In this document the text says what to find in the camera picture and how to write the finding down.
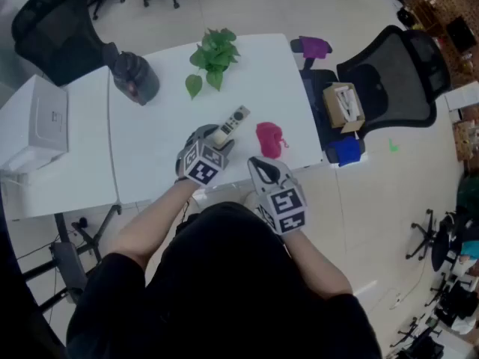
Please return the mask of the beige remote control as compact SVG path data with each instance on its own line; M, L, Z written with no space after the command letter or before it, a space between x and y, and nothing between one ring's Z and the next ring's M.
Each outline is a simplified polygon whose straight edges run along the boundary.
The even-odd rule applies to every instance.
M250 115L245 106L240 106L218 129L212 134L216 145L223 145L226 140L237 130L240 124Z

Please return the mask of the blue box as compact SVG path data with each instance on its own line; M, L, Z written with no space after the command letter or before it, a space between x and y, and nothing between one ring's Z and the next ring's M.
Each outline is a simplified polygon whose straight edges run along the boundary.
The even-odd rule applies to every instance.
M362 155L361 142L352 136L332 142L326 148L326 156L330 163L339 167L359 162Z

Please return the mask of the black high-back office chair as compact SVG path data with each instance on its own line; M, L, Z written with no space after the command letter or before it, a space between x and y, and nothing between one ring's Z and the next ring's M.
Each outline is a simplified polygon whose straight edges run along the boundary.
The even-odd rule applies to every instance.
M11 33L15 52L59 87L110 65L118 51L99 38L87 0L28 0Z

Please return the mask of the pink cleaning cloth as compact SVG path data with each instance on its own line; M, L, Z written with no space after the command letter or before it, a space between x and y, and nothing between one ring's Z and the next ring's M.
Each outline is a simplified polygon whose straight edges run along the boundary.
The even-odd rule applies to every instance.
M282 149L289 147L283 137L281 127L274 123L259 123L256 127L256 135L260 143L260 151L264 157L279 159Z

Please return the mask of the white items in cardboard box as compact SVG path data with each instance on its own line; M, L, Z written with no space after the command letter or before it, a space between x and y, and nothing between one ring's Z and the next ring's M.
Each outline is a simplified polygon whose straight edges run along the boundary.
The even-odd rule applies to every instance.
M347 86L343 86L335 88L334 92L345 121L357 121L360 117L360 111L354 90Z

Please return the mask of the person's left forearm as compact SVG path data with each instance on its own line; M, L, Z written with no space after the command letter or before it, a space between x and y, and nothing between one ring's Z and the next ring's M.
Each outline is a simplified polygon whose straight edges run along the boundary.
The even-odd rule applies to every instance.
M173 184L119 232L109 251L130 258L145 270L181 209L198 188L199 184L189 179Z

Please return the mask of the white box appliance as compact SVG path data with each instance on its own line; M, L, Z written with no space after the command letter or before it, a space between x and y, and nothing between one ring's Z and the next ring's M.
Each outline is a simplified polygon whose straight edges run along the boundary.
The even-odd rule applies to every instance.
M0 171L29 174L68 151L67 92L32 76L0 108Z

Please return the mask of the black desk leg frame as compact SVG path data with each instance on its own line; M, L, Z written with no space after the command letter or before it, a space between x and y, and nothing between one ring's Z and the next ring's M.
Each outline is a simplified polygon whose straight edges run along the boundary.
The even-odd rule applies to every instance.
M88 227L88 220L85 217L81 217L78 221L75 221L71 224L71 227L73 228L73 232L82 237L82 242L79 245L75 245L73 243L76 246L77 252L79 254L79 258L81 254L88 252L94 256L94 258L96 259L98 263L101 261L102 256L99 249L100 240L104 232L106 231L106 228L109 225L109 222L113 219L114 215L121 215L121 214L122 214L121 205L119 204L112 205L109 211L107 212L106 217L104 218L102 224L100 225L100 228L94 235L90 235L87 233L86 228ZM52 243L71 242L70 232L67 230L67 225L64 219L64 215L62 213L55 213L54 218L55 218L55 223L58 230L58 238L48 245L51 255L52 255L52 252L50 247ZM50 270L54 270L56 273L60 274L60 271L56 267L55 261L53 260L53 256L50 261L24 272L22 276L25 281L29 282L30 280L36 277L39 277ZM87 278L89 278L92 272L93 272L92 270L85 271ZM40 311L42 313L45 313L46 311L52 310L53 307L58 302L60 302L63 298L66 298L66 297L69 297L69 296L67 293L67 288L64 284L64 288L60 290L55 290L54 294L39 306Z

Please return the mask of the black kettle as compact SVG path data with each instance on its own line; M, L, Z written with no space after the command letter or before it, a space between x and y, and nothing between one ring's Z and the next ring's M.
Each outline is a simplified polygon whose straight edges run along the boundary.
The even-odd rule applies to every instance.
M148 104L158 93L160 83L147 60L132 52L121 52L112 67L116 88L141 106Z

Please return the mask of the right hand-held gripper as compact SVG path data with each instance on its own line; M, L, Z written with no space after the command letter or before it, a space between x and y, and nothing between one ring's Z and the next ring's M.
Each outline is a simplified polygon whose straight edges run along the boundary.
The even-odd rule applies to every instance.
M276 159L253 156L247 166L251 175L259 212L278 236L305 226L307 203L301 185L290 179L288 166Z

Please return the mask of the grey box under desk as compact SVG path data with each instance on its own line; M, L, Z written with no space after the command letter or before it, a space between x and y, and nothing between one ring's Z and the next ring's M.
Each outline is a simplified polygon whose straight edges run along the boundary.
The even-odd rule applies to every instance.
M71 302L77 304L88 282L76 246L71 242L52 243L51 252L55 265L67 288Z

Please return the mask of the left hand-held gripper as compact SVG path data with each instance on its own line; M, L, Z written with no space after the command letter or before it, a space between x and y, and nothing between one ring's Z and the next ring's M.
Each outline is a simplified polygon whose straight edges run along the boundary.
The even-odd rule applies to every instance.
M231 139L221 147L216 145L212 134L218 127L216 124L203 125L188 137L177 154L177 181L191 180L200 186L208 186L228 166L228 155L234 148L235 140Z

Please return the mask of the black mesh office chair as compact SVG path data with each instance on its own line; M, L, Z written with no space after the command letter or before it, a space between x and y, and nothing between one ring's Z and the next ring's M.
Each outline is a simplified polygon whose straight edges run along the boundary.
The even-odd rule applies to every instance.
M383 29L373 42L335 70L313 67L306 58L299 74L308 95L323 152L329 163L339 162L333 144L346 136L328 118L323 91L334 83L355 86L365 114L356 132L359 149L364 137L390 127L427 128L437 117L436 100L451 87L445 59L434 39L424 31Z

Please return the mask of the open cardboard box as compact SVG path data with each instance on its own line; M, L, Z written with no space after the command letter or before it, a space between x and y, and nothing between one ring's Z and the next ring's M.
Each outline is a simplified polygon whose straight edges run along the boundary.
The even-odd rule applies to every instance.
M335 96L334 89L343 86L352 88L355 92L360 111L360 117L357 121L346 122L339 108L338 100ZM323 90L323 98L333 129L339 129L341 131L341 134L344 134L348 132L357 132L363 127L363 125L365 124L365 115L354 84L334 82L328 88Z

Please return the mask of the person's black shirt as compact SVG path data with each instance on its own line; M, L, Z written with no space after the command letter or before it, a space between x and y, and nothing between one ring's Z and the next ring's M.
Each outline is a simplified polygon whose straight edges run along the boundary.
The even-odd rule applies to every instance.
M111 253L67 329L70 359L382 359L353 295L314 294L253 212L219 203L190 217L151 280Z

